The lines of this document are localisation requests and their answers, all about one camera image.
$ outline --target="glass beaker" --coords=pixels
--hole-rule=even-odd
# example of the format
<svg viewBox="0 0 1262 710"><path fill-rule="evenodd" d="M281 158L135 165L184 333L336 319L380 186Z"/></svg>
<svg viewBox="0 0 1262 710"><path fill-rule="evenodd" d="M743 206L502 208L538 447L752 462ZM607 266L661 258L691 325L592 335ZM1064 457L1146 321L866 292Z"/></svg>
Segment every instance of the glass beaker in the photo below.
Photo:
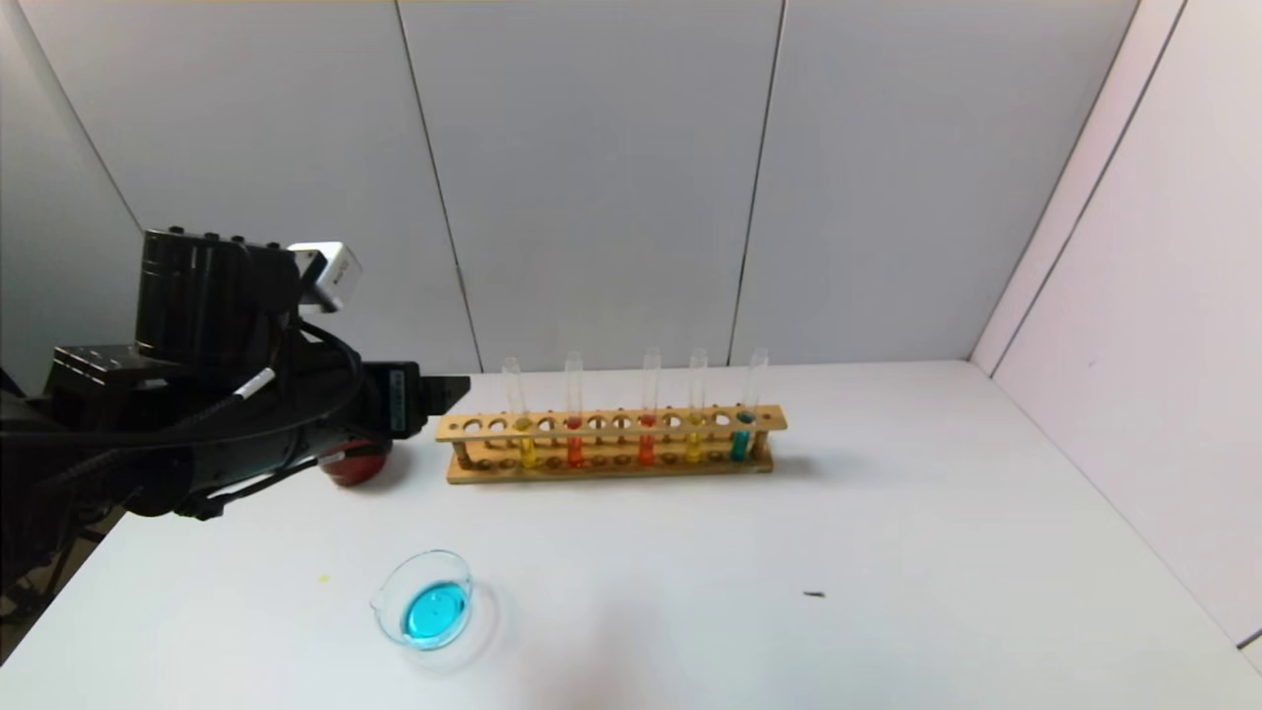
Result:
<svg viewBox="0 0 1262 710"><path fill-rule="evenodd" d="M386 638L433 651L461 636L472 600L473 578L464 560L447 550L430 550L390 573L370 603Z"/></svg>

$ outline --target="red liquid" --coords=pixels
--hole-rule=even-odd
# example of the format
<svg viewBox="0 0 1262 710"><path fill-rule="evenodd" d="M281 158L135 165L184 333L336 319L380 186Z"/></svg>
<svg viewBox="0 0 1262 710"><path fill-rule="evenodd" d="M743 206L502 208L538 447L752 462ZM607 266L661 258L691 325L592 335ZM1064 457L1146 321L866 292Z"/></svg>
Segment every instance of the red liquid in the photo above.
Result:
<svg viewBox="0 0 1262 710"><path fill-rule="evenodd" d="M658 417L652 415L640 416L640 426L651 428L655 424L658 424ZM652 436L645 435L640 438L640 465L651 467L652 464Z"/></svg>
<svg viewBox="0 0 1262 710"><path fill-rule="evenodd" d="M581 426L583 426L583 417L565 420L565 429L577 430ZM572 436L565 443L569 445L569 468L581 469L583 467L583 438Z"/></svg>

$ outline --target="blue liquid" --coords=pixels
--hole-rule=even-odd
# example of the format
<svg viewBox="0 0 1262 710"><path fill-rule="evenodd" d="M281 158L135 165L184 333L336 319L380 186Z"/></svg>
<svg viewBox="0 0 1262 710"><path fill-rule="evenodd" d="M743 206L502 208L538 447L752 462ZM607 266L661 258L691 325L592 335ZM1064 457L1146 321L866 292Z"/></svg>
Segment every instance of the blue liquid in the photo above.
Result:
<svg viewBox="0 0 1262 710"><path fill-rule="evenodd" d="M403 615L403 636L419 648L438 648L459 636L467 617L464 590L454 583L427 586Z"/></svg>
<svg viewBox="0 0 1262 710"><path fill-rule="evenodd" d="M737 420L745 422L746 425L753 424L752 412L741 412L736 416ZM732 436L732 460L745 462L745 453L750 450L750 433L738 431Z"/></svg>

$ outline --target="test tube rack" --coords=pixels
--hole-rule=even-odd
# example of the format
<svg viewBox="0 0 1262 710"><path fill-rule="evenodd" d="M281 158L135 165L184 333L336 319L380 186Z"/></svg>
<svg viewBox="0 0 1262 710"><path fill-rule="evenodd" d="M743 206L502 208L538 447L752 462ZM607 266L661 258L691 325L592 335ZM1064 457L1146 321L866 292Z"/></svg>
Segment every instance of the test tube rack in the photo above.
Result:
<svg viewBox="0 0 1262 710"><path fill-rule="evenodd" d="M447 468L447 482L522 483L613 478L693 477L707 474L771 473L775 463L767 435L789 429L784 412L775 405L762 405L753 411L753 421L745 424L737 414L740 405L704 411L702 422L689 424L692 410L664 407L656 411L654 426L644 426L642 410L601 410L583 414L578 429L565 429L564 414L531 412L530 428L516 431L510 416L447 415L438 425L435 440L449 443L456 450ZM750 451L741 462L732 459L732 441L737 433L750 433ZM700 462L685 462L685 440L700 435ZM570 467L565 458L567 440L583 439L583 465ZM640 438L654 438L654 464L637 460ZM521 440L535 444L538 465L521 465Z"/></svg>

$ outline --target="glass test tube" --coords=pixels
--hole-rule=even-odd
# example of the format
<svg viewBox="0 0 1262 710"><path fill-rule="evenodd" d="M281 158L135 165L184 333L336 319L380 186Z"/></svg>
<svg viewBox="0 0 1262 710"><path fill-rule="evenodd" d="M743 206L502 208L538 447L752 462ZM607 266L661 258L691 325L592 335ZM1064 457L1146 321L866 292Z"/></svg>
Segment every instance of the glass test tube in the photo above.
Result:
<svg viewBox="0 0 1262 710"><path fill-rule="evenodd" d="M565 357L565 428L577 430L583 426L583 358L578 351L570 351ZM569 446L569 468L583 465L583 438L572 436Z"/></svg>
<svg viewBox="0 0 1262 710"><path fill-rule="evenodd" d="M693 357L688 361L688 424L700 426L705 424L705 348L693 349ZM693 433L684 438L684 462L699 464L702 460L702 435Z"/></svg>
<svg viewBox="0 0 1262 710"><path fill-rule="evenodd" d="M509 397L509 415L512 417L512 429L516 431L530 430L530 417L526 411L526 395L521 390L521 366L516 358L504 359L504 393ZM539 465L539 457L535 454L535 440L519 439L521 448L521 465L534 469Z"/></svg>
<svg viewBox="0 0 1262 710"><path fill-rule="evenodd" d="M644 383L641 390L641 409L644 412L640 415L640 426L651 428L658 424L658 376L660 373L661 351L656 347L650 347L644 353ZM652 435L640 438L641 467L651 467L654 464L652 441Z"/></svg>
<svg viewBox="0 0 1262 710"><path fill-rule="evenodd" d="M758 410L760 390L762 376L767 372L767 348L758 347L750 358L750 371L745 376L745 396L741 397L741 411L736 419L745 425L752 425L756 420L755 412ZM732 438L732 460L745 462L745 455L750 450L750 433L738 431Z"/></svg>

